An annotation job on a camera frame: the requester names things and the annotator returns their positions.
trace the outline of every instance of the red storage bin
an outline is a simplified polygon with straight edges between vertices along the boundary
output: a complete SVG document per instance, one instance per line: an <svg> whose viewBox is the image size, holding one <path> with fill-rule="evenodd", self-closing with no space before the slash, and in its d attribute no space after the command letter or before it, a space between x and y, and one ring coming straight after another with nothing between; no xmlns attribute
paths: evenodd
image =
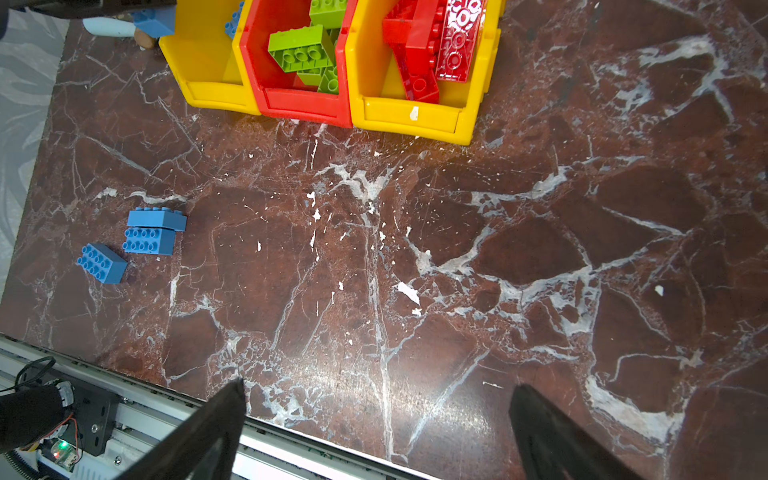
<svg viewBox="0 0 768 480"><path fill-rule="evenodd" d="M267 50L271 34L310 25L310 2L253 0L240 40L240 50L243 52L253 95L262 115L352 128L344 47L357 0L347 2L344 23L336 42L338 95L308 90L295 73L285 73Z"/></svg>

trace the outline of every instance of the lego brick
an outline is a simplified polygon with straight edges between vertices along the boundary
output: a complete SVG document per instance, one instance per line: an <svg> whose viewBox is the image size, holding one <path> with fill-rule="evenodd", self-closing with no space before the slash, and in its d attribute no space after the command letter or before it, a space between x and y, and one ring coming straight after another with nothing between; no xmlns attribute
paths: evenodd
<svg viewBox="0 0 768 480"><path fill-rule="evenodd" d="M388 45L404 45L411 33L411 23L418 0L400 0L382 21L382 36Z"/></svg>
<svg viewBox="0 0 768 480"><path fill-rule="evenodd" d="M446 0L419 0L406 42L406 62L412 74L435 70L440 49Z"/></svg>
<svg viewBox="0 0 768 480"><path fill-rule="evenodd" d="M413 74L408 70L405 45L393 45L392 51L400 70L402 86L406 90L406 98L428 104L439 104L440 90L435 79L435 72L429 70L424 75Z"/></svg>
<svg viewBox="0 0 768 480"><path fill-rule="evenodd" d="M286 73L336 65L333 42L322 25L273 33L267 50Z"/></svg>
<svg viewBox="0 0 768 480"><path fill-rule="evenodd" d="M167 228L131 227L125 231L123 250L126 253L173 255L176 232Z"/></svg>
<svg viewBox="0 0 768 480"><path fill-rule="evenodd" d="M187 218L179 211L168 207L137 207L128 213L129 227L170 228L177 232L187 229Z"/></svg>
<svg viewBox="0 0 768 480"><path fill-rule="evenodd" d="M328 67L323 70L323 79L317 91L324 94L339 94L339 71L336 67Z"/></svg>
<svg viewBox="0 0 768 480"><path fill-rule="evenodd" d="M89 243L82 250L83 256L78 258L78 265L90 273L96 280L115 284L123 279L123 273L128 262L121 259L115 252L102 243Z"/></svg>
<svg viewBox="0 0 768 480"><path fill-rule="evenodd" d="M176 7L146 8L131 14L136 28L152 38L176 33Z"/></svg>
<svg viewBox="0 0 768 480"><path fill-rule="evenodd" d="M478 32L485 18L485 0L448 0L435 75L438 80L469 79Z"/></svg>
<svg viewBox="0 0 768 480"><path fill-rule="evenodd" d="M347 0L312 0L310 18L312 25L323 28L341 28L346 14Z"/></svg>
<svg viewBox="0 0 768 480"><path fill-rule="evenodd" d="M233 40L237 33L237 26L240 24L240 16L243 14L243 5L245 5L245 2L240 2L240 8L232 14L232 20L224 24L224 33Z"/></svg>
<svg viewBox="0 0 768 480"><path fill-rule="evenodd" d="M334 46L336 46L336 43L339 41L340 35L341 28L332 28L328 31L328 36L331 37L331 42L333 42Z"/></svg>
<svg viewBox="0 0 768 480"><path fill-rule="evenodd" d="M299 75L301 81L308 87L317 87L323 79L323 70L320 68L298 71L296 74Z"/></svg>

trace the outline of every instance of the black bracket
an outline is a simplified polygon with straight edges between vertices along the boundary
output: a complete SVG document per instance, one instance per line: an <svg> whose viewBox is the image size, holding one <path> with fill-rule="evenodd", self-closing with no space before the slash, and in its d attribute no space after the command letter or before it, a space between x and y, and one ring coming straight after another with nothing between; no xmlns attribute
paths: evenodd
<svg viewBox="0 0 768 480"><path fill-rule="evenodd" d="M40 369L40 366L26 369L19 381L24 382L26 379L34 378ZM117 414L118 403L121 397L55 369L45 373L37 383L43 385L55 379L72 384L74 402L72 403L71 410L73 412L72 416L77 420L78 425L77 441L74 438L74 422L69 422L67 430L63 435L60 435L60 438L72 445L77 444L81 449L93 456L101 455L104 453L107 440L112 435L114 417Z"/></svg>

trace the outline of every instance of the yellow storage bin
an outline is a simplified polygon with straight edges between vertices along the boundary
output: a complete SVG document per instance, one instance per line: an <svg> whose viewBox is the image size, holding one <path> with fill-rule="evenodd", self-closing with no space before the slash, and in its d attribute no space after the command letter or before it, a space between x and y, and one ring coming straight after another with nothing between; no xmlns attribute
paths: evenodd
<svg viewBox="0 0 768 480"><path fill-rule="evenodd" d="M418 135L469 145L483 95L491 84L505 0L488 0L472 73L465 84L439 81L440 104L406 100L382 20L398 0L359 0L346 42L352 122L367 130Z"/></svg>
<svg viewBox="0 0 768 480"><path fill-rule="evenodd" d="M258 115L256 98L243 63L240 37L251 0L245 0L234 40L224 25L240 0L178 0L176 34L160 39L170 70L187 103Z"/></svg>

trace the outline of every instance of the red lego brick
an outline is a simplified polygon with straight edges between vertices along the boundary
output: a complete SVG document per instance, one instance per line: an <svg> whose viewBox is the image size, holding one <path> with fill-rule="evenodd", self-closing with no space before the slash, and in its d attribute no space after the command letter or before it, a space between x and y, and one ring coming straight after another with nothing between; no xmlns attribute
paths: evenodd
<svg viewBox="0 0 768 480"><path fill-rule="evenodd" d="M404 45L411 33L411 23L418 0L400 0L395 8L384 17L382 34L388 45Z"/></svg>
<svg viewBox="0 0 768 480"><path fill-rule="evenodd" d="M435 75L438 80L465 83L485 20L485 0L448 0L446 6Z"/></svg>
<svg viewBox="0 0 768 480"><path fill-rule="evenodd" d="M435 72L427 71L424 75L413 74L409 72L406 63L405 45L392 45L392 51L395 53L402 86L406 90L406 97L413 101L423 101L429 104L440 103L440 90L435 79Z"/></svg>
<svg viewBox="0 0 768 480"><path fill-rule="evenodd" d="M447 0L419 0L406 42L408 69L424 75L434 71L445 18Z"/></svg>

